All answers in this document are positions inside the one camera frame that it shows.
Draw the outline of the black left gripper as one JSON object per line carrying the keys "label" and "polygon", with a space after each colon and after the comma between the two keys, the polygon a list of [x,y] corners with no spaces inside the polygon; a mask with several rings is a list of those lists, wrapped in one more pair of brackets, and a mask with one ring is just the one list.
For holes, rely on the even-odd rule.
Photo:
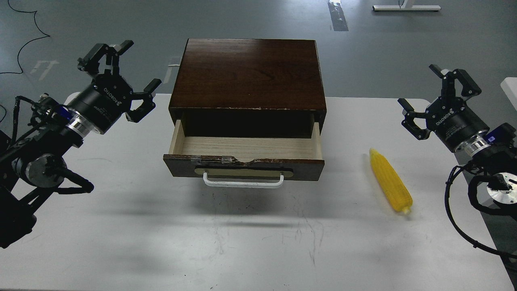
{"label": "black left gripper", "polygon": [[[161,85],[161,79],[152,79],[142,92],[132,92],[132,87],[120,76],[120,56],[133,45],[132,40],[115,46],[96,44],[85,57],[78,58],[78,70],[95,78],[67,107],[91,122],[98,134],[105,134],[126,111],[127,121],[138,123],[156,107],[154,92]],[[104,56],[109,68],[105,74],[99,74],[100,60]],[[142,103],[129,110],[132,101]]]}

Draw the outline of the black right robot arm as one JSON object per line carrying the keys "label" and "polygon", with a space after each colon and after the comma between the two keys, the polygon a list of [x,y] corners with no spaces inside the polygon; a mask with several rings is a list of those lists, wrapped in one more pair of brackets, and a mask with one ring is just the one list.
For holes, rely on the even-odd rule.
{"label": "black right robot arm", "polygon": [[474,248],[495,254],[504,262],[516,261],[516,252],[495,250],[471,238],[458,227],[450,209],[451,186],[460,173],[472,175],[467,197],[476,210],[492,216],[516,219],[516,129],[503,123],[493,130],[471,110],[467,101],[481,89],[463,69],[441,69],[429,66],[441,79],[441,94],[423,112],[417,112],[404,98],[402,126],[417,140],[434,133],[446,148],[464,151],[470,160],[452,168],[446,181],[444,204],[449,221],[456,232]]}

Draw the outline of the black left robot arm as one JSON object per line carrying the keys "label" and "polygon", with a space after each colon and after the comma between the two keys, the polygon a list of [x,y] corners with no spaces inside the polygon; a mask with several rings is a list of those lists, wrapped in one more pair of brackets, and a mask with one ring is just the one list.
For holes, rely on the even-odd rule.
{"label": "black left robot arm", "polygon": [[32,232],[35,212],[53,193],[90,193],[94,185],[68,169],[63,155],[79,148],[91,132],[105,134],[122,114],[137,123],[156,105],[153,79],[135,92],[120,75],[119,59],[134,42],[96,44],[78,59],[78,69],[91,83],[72,101],[60,104],[48,94],[35,102],[15,98],[11,137],[1,133],[1,247],[7,248]]}

